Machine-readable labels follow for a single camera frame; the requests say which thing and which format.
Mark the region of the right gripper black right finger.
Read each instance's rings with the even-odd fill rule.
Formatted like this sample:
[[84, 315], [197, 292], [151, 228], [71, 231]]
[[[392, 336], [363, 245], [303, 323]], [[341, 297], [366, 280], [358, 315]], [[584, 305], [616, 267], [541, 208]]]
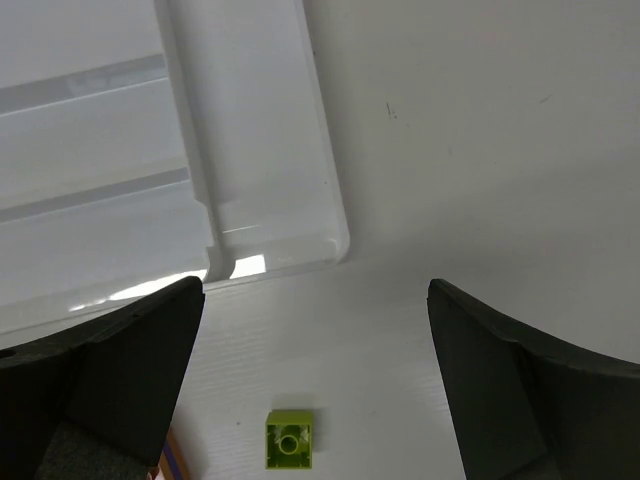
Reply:
[[427, 308], [469, 479], [636, 479], [639, 367], [434, 279]]

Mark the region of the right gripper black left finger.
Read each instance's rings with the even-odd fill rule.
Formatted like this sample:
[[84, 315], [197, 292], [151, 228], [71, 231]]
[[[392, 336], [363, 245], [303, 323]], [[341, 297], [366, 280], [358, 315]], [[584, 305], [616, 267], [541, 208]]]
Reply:
[[158, 466], [205, 303], [189, 276], [1, 351], [4, 479], [146, 479]]

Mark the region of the orange lego brick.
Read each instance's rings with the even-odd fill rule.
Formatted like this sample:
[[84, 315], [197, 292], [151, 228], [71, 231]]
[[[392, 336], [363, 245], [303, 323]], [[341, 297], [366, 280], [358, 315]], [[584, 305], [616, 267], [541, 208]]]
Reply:
[[191, 480], [191, 474], [172, 430], [167, 432], [156, 479]]

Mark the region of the dark green square lego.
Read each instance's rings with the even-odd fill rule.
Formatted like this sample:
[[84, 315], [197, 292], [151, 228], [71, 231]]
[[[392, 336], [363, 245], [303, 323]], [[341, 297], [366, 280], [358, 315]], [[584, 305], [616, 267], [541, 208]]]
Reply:
[[304, 409], [272, 410], [265, 421], [265, 468], [312, 468], [314, 413]]

